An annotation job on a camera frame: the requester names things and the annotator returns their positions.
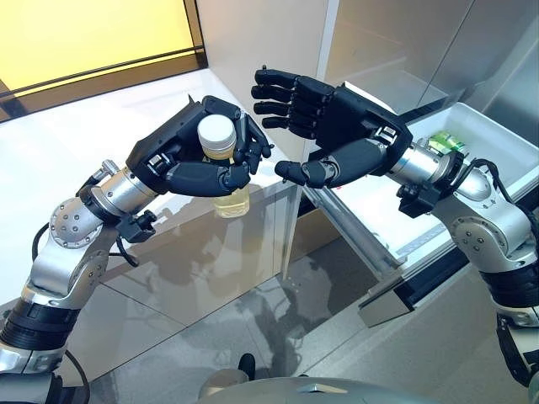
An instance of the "yellow liquid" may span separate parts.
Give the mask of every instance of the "yellow liquid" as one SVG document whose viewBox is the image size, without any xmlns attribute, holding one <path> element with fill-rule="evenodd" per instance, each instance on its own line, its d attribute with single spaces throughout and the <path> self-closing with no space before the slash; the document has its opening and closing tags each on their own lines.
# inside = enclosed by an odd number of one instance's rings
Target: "yellow liquid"
<svg viewBox="0 0 539 404">
<path fill-rule="evenodd" d="M 245 215 L 249 211 L 248 186 L 236 189 L 228 196 L 217 196 L 212 201 L 220 217 L 231 218 Z"/>
<path fill-rule="evenodd" d="M 232 145 L 229 150 L 220 153 L 208 150 L 205 147 L 202 147 L 202 149 L 209 158 L 213 158 L 214 160 L 224 160 L 225 158 L 228 158 L 233 162 L 232 153 L 234 151 L 234 145 Z M 211 201 L 216 208 L 217 215 L 228 219 L 243 216 L 249 212 L 248 188 L 249 186 L 246 185 L 241 189 L 236 189 L 230 195 L 212 198 Z"/>
</svg>

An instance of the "glass panel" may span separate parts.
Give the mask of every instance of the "glass panel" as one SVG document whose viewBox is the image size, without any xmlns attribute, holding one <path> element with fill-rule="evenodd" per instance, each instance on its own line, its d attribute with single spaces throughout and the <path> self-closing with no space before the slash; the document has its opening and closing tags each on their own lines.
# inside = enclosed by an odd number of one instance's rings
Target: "glass panel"
<svg viewBox="0 0 539 404">
<path fill-rule="evenodd" d="M 193 47 L 179 0 L 19 0 L 2 9 L 0 78 L 12 90 Z"/>
</svg>

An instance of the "black cable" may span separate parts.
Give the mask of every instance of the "black cable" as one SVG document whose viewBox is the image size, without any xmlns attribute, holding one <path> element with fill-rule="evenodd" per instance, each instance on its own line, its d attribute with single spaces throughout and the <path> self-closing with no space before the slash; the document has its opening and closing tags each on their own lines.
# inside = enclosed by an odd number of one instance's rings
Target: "black cable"
<svg viewBox="0 0 539 404">
<path fill-rule="evenodd" d="M 139 265 L 138 259 L 136 259 L 136 257 L 133 257 L 132 255 L 127 253 L 127 251 L 124 248 L 124 244 L 121 241 L 120 235 L 116 237 L 116 246 L 120 250 L 120 253 L 112 252 L 110 255 L 112 255 L 113 257 L 123 257 L 129 263 L 131 267 L 138 267 Z"/>
<path fill-rule="evenodd" d="M 81 376 L 81 380 L 83 381 L 84 386 L 84 404 L 88 404 L 90 402 L 90 384 L 88 383 L 88 378 L 86 377 L 86 374 L 84 373 L 84 369 L 81 366 L 81 364 L 78 363 L 78 360 L 73 356 L 71 352 L 66 350 L 66 356 L 71 360 L 71 363 L 73 366 L 75 366 L 75 369 Z"/>
<path fill-rule="evenodd" d="M 528 218 L 531 224 L 531 234 L 536 239 L 536 250 L 539 254 L 539 222 L 537 221 L 537 218 L 535 215 L 529 211 L 525 206 L 517 205 L 514 200 L 510 197 L 509 193 L 507 192 L 507 189 L 505 188 L 504 184 L 502 183 L 501 179 L 499 178 L 499 170 L 498 166 L 494 162 L 491 162 L 489 160 L 486 160 L 484 158 L 474 158 L 470 165 L 466 167 L 462 175 L 455 181 L 455 183 L 447 190 L 447 194 L 452 194 L 455 192 L 464 182 L 464 180 L 467 178 L 467 176 L 472 172 L 472 170 L 476 167 L 481 166 L 487 166 L 488 170 L 490 171 L 493 181 L 494 181 L 494 189 L 498 188 L 499 192 L 504 196 L 505 200 L 509 202 L 510 204 L 516 206 Z"/>
<path fill-rule="evenodd" d="M 46 230 L 49 228 L 49 223 L 44 224 L 38 231 L 35 233 L 34 240 L 32 241 L 32 261 L 35 261 L 37 257 L 37 247 L 40 243 L 41 236 L 43 236 L 43 233 L 46 232 Z M 84 404 L 88 404 L 90 402 L 90 385 L 88 384 L 88 378 L 86 377 L 86 374 L 84 373 L 83 367 L 78 363 L 77 359 L 73 356 L 71 352 L 66 350 L 66 356 L 69 358 L 69 360 L 72 361 L 73 366 L 75 366 L 75 369 L 77 369 L 77 372 L 81 376 L 81 380 L 83 381 L 84 386 Z"/>
<path fill-rule="evenodd" d="M 43 236 L 43 233 L 47 231 L 49 228 L 49 223 L 45 223 L 43 227 L 41 227 L 37 233 L 35 233 L 34 240 L 32 241 L 32 261 L 35 261 L 37 258 L 37 247 L 40 243 L 41 236 Z"/>
</svg>

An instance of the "gray floor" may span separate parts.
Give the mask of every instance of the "gray floor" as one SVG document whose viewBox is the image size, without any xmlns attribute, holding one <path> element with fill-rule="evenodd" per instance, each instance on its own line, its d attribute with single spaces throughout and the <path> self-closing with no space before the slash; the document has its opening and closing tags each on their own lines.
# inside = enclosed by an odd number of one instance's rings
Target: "gray floor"
<svg viewBox="0 0 539 404">
<path fill-rule="evenodd" d="M 257 377 L 344 377 L 447 403 L 525 403 L 473 270 L 410 315 L 366 328 L 356 299 L 375 280 L 339 239 L 91 383 L 94 404 L 194 403 L 215 370 L 252 353 Z"/>
</svg>

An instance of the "metal frame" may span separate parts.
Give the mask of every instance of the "metal frame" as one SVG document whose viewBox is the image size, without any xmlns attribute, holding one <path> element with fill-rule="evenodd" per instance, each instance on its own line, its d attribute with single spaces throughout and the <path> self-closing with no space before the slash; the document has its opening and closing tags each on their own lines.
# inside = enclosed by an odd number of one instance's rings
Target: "metal frame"
<svg viewBox="0 0 539 404">
<path fill-rule="evenodd" d="M 65 77 L 58 77 L 38 82 L 23 88 L 10 90 L 0 81 L 0 122 L 19 118 L 43 109 L 71 103 L 80 99 L 93 97 L 103 93 L 119 90 L 151 82 L 165 77 L 175 76 L 181 73 L 192 72 L 208 66 L 205 53 L 204 39 L 200 30 L 200 20 L 195 0 L 184 0 L 184 8 L 187 14 L 189 31 L 193 40 L 193 46 L 186 49 L 173 50 L 167 53 L 142 57 L 133 61 L 124 61 L 110 66 L 102 66 L 85 72 L 74 73 Z M 118 72 L 110 72 L 97 77 L 89 77 L 76 82 L 69 82 L 53 88 L 43 89 L 35 93 L 17 96 L 29 90 L 47 85 L 64 82 L 78 77 L 85 77 L 97 72 L 107 72 L 123 66 L 130 66 L 143 61 L 153 61 L 166 56 L 177 55 L 166 61 L 156 61 L 143 66 L 135 66 Z"/>
</svg>

